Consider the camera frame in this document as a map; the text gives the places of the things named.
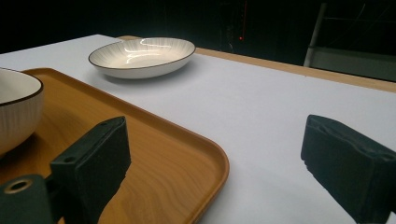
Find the oval dish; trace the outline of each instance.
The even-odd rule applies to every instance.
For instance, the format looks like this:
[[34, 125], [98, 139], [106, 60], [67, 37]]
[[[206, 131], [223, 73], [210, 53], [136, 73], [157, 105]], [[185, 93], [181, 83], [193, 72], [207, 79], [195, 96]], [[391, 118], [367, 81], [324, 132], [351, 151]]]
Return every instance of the oval dish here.
[[119, 78], [157, 77], [184, 66], [195, 52], [187, 40], [154, 37], [126, 40], [101, 47], [89, 56], [100, 72]]

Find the white tablecloth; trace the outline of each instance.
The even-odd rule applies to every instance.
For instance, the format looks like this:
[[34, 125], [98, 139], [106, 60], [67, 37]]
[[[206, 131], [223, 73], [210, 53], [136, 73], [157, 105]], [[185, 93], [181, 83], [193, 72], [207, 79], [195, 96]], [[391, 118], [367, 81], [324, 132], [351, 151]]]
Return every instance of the white tablecloth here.
[[[309, 114], [337, 119], [396, 149], [396, 93], [195, 53], [173, 74], [100, 74], [89, 54], [116, 38], [91, 35], [0, 55], [0, 67], [50, 67], [218, 143], [230, 175], [202, 223], [354, 223], [300, 159]], [[392, 214], [388, 223], [396, 223]]]

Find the table surface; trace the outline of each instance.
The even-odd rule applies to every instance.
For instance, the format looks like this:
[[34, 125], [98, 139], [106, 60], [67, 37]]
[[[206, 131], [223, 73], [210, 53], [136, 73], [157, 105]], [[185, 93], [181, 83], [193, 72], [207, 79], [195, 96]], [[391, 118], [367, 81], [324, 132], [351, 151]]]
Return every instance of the table surface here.
[[209, 49], [172, 74], [117, 79], [88, 61], [117, 41], [90, 35], [0, 54], [0, 67], [53, 68], [219, 144], [230, 175], [201, 223], [354, 223], [300, 158], [309, 114], [396, 149], [395, 83]]

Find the wooden tray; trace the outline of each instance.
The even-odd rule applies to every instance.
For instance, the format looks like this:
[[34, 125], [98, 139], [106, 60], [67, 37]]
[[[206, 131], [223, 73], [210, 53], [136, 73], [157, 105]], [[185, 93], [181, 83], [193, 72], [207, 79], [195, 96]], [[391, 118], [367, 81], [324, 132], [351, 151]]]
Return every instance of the wooden tray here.
[[35, 133], [0, 160], [0, 183], [50, 174], [50, 161], [95, 124], [125, 116], [132, 164], [100, 223], [194, 223], [229, 173], [214, 142], [50, 68], [24, 71], [44, 82]]

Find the screw hole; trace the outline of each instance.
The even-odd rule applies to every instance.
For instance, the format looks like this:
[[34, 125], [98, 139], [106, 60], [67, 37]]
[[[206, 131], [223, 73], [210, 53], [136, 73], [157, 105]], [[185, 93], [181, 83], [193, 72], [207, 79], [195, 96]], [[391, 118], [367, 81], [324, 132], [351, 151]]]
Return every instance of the screw hole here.
[[29, 188], [33, 184], [32, 179], [21, 179], [9, 184], [4, 192], [6, 194], [14, 194]]
[[74, 157], [67, 157], [66, 159], [64, 159], [64, 162], [71, 162], [74, 161], [76, 158]]

